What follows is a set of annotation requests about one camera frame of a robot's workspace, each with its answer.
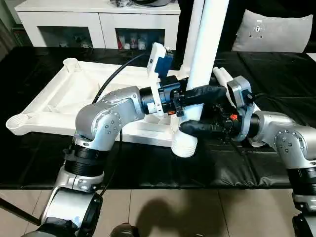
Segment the black cable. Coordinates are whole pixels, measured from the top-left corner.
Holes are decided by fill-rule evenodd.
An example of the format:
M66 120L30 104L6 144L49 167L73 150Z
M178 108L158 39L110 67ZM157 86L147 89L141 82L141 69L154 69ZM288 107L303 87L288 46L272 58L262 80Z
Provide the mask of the black cable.
M119 132L119 146L118 146L118 155L117 155L119 159L121 158L121 152L122 152L122 140L123 140L123 133L122 133L122 130L121 130L121 131ZM101 196L105 193L105 191L108 189L108 187L109 187L109 185L110 185L110 183L111 183L111 181L112 181L112 179L113 179L113 177L114 177L114 174L115 174L115 171L116 171L118 165L119 165L119 162L116 163L115 168L114 168L114 170L113 170L113 172L112 172L112 174L111 174L111 176L110 176L110 179L109 179L108 183L106 184L106 186L104 186L102 192L100 193L100 197L101 197Z
M105 83L102 85L102 87L100 88L100 90L98 91L97 95L95 96L95 98L93 99L92 101L92 104L96 103L100 97L100 95L102 94L102 92L104 91L104 89L107 87L107 85L113 80L113 78L120 73L120 71L122 71L124 68L126 68L127 65L129 65L130 63L132 63L133 61L135 61L136 59L142 57L146 55L146 53L142 53L142 54L139 54L137 55L136 57L132 58L131 60L129 60L128 62L126 62L125 64L123 64L122 66L120 66L112 75L110 75L110 77L105 81ZM121 151L122 151L122 143L123 143L123 133L122 133L122 130L119 132L119 148L118 148L118 158L120 158L121 156ZM102 196L105 191L108 189L113 177L114 177L114 174L115 174L115 171L117 169L119 165L119 162L117 162L117 164L115 165L115 168L110 176L110 179L108 181L108 183L104 186L102 192L100 193L100 196Z
M100 95L102 94L102 92L104 91L105 87L107 87L107 85L113 80L113 78L119 74L124 68L126 68L126 66L128 66L130 63L134 62L136 59L142 57L146 55L146 53L141 53L139 55L137 55L136 57L132 58L131 60L129 60L128 62L126 62L125 64L123 64L122 66L120 66L112 75L110 75L110 77L105 81L105 83L102 85L102 87L100 88L100 90L98 91L97 95L95 96L95 98L92 101L92 104L96 103L100 97Z

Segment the tripod leg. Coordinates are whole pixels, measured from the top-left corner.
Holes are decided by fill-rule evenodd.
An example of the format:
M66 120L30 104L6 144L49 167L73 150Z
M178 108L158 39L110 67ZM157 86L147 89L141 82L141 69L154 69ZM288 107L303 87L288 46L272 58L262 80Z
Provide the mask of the tripod leg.
M16 207L15 205L12 205L10 202L7 202L6 200L0 198L0 208L16 215L17 217L20 217L34 225L40 226L41 221L40 219L30 215L29 213L21 210L20 208Z

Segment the white cabinet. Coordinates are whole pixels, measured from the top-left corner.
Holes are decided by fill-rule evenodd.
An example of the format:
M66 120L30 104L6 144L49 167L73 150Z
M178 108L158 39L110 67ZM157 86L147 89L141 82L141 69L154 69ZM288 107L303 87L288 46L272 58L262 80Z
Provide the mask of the white cabinet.
M33 46L105 48L98 13L18 12L18 15Z
M177 1L118 8L110 0L26 0L15 10L33 46L122 48L124 43L135 48L131 41L140 40L176 48Z

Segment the white plastic tray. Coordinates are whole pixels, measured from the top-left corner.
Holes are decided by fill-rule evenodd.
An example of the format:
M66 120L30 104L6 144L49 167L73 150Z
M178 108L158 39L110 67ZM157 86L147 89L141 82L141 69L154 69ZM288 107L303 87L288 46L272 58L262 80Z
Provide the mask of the white plastic tray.
M77 113L92 102L100 86L119 66L66 59L64 67L22 113L8 119L6 127L15 135L44 132L73 136ZM100 98L110 91L132 85L150 86L146 68L126 67ZM122 131L125 142L171 147L173 132L169 117L149 115L126 125Z

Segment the wall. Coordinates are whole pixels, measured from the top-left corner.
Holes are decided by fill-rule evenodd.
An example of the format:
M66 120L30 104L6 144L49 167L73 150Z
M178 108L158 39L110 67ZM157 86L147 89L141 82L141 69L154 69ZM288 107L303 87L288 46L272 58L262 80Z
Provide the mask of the wall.
M14 25L14 20L4 0L0 0L0 19L9 30L12 29Z

